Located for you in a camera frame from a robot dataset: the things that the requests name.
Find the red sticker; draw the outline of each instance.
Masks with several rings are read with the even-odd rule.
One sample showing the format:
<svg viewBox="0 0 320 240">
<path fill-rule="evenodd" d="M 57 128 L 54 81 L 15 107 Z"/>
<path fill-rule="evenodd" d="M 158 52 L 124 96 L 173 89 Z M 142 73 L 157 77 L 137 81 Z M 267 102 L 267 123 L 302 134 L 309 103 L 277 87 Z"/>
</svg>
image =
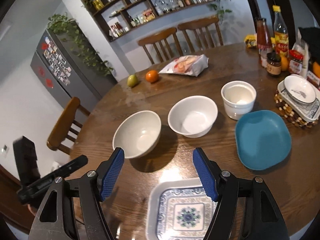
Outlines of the red sticker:
<svg viewBox="0 0 320 240">
<path fill-rule="evenodd" d="M 46 44 L 45 42 L 43 42 L 42 44 L 41 44 L 41 49 L 47 49 L 47 48 L 49 48 L 49 45 L 48 44 Z"/>
<path fill-rule="evenodd" d="M 46 84 L 47 84 L 47 87 L 53 88 L 53 83 L 52 83 L 51 79 L 47 78 L 47 79 L 45 80 L 45 82 L 46 82 Z"/>
<path fill-rule="evenodd" d="M 39 66 L 38 67 L 38 72 L 39 72 L 40 77 L 45 77 L 45 72 L 44 72 L 43 67 Z"/>
</svg>

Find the refrigerator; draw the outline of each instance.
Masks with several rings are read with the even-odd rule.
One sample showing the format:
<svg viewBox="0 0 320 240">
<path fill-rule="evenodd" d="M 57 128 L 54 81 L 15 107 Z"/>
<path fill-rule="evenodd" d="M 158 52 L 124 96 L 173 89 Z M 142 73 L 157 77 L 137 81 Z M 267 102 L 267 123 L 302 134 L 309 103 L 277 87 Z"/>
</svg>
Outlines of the refrigerator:
<svg viewBox="0 0 320 240">
<path fill-rule="evenodd" d="M 75 55 L 71 41 L 61 41 L 50 30 L 45 30 L 31 61 L 31 68 L 41 83 L 65 108 L 72 97 L 78 97 L 81 105 L 90 112 L 95 105 L 117 83 L 112 75 L 100 76 L 88 68 Z M 93 49 L 89 41 L 87 46 Z M 76 120 L 84 122 L 86 117 L 77 111 Z"/>
</svg>

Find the wooden bead coaster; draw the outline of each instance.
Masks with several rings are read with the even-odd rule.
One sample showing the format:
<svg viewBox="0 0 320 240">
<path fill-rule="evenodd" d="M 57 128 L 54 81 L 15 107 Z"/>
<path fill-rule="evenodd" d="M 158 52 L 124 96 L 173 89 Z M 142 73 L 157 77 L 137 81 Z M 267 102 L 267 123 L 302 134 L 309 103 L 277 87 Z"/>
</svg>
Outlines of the wooden bead coaster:
<svg viewBox="0 0 320 240">
<path fill-rule="evenodd" d="M 274 97 L 276 106 L 279 110 L 279 115 L 286 118 L 286 120 L 292 124 L 294 124 L 296 127 L 308 127 L 311 128 L 314 125 L 318 123 L 318 120 L 313 122 L 307 122 L 303 120 L 293 109 L 291 106 L 289 106 L 285 101 L 282 100 L 281 95 L 278 93 L 278 90 L 276 92 L 276 95 Z"/>
</svg>

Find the yellow bottle cap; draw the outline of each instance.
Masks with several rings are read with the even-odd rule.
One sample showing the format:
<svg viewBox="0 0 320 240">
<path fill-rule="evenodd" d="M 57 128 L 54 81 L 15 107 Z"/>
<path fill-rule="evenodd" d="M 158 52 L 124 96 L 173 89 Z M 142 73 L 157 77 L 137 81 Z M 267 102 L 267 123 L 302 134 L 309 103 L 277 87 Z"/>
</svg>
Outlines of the yellow bottle cap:
<svg viewBox="0 0 320 240">
<path fill-rule="evenodd" d="M 273 5 L 272 8 L 274 12 L 281 12 L 280 6 Z"/>
</svg>

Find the green pear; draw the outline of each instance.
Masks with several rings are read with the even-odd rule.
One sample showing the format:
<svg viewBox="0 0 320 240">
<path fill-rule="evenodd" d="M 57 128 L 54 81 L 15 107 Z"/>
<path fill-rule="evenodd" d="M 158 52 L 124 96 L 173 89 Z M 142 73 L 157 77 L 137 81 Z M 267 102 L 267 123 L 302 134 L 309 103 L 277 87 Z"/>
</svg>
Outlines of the green pear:
<svg viewBox="0 0 320 240">
<path fill-rule="evenodd" d="M 128 77 L 127 85 L 128 87 L 134 87 L 136 84 L 139 83 L 139 80 L 135 74 Z"/>
</svg>

